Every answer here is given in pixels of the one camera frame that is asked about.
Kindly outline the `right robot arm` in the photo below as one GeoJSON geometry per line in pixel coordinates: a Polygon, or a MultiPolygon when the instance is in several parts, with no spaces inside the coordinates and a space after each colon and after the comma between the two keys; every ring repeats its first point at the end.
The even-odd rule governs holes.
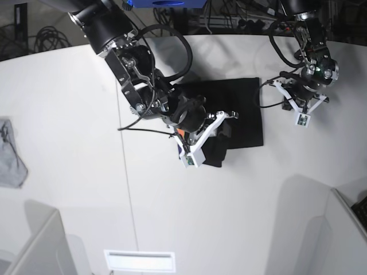
{"type": "Polygon", "coordinates": [[[69,16],[107,63],[137,119],[159,118],[171,129],[169,136],[177,142],[184,166],[221,167],[231,136],[228,120],[238,114],[215,110],[204,95],[175,83],[193,63],[192,49],[182,34],[161,24],[138,29],[113,1],[92,1],[69,16]],[[178,38],[187,55],[184,68],[171,76],[156,67],[145,39],[146,33],[156,29],[178,38]]]}

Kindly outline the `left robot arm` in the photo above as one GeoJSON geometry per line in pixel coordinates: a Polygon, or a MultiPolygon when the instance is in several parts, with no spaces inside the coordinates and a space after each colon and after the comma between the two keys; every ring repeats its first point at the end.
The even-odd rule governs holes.
{"type": "Polygon", "coordinates": [[[327,47],[327,31],[318,18],[321,1],[278,1],[276,21],[270,25],[268,37],[280,59],[293,70],[282,71],[278,76],[264,82],[272,85],[283,96],[283,110],[293,110],[295,124],[308,127],[311,113],[329,98],[321,90],[332,86],[339,77],[338,63],[332,59],[327,47]],[[274,32],[285,23],[297,40],[299,50],[293,63],[285,58],[274,39],[274,32]]]}

